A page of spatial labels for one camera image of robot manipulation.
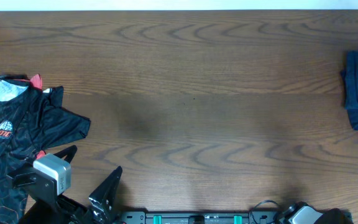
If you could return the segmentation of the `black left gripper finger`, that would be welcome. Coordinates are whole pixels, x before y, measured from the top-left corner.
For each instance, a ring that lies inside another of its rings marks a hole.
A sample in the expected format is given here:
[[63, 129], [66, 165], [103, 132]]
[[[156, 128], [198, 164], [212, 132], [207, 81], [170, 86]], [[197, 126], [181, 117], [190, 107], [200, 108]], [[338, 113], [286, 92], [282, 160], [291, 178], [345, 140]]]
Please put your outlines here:
[[118, 166], [89, 195], [91, 213], [95, 223], [114, 223], [117, 213], [114, 211], [114, 200], [122, 175], [122, 167]]
[[59, 152], [56, 152], [54, 155], [58, 158], [63, 159], [64, 161], [68, 162], [69, 164], [73, 160], [78, 148], [75, 145], [72, 145], [66, 149], [63, 149]]

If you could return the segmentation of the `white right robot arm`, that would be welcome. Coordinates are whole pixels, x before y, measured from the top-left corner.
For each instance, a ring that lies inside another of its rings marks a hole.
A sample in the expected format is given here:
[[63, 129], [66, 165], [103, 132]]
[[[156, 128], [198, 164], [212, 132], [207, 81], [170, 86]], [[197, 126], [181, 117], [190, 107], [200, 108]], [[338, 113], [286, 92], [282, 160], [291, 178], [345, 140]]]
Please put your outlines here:
[[276, 224], [354, 224], [351, 214], [338, 208], [317, 211], [305, 202], [290, 205], [275, 218]]

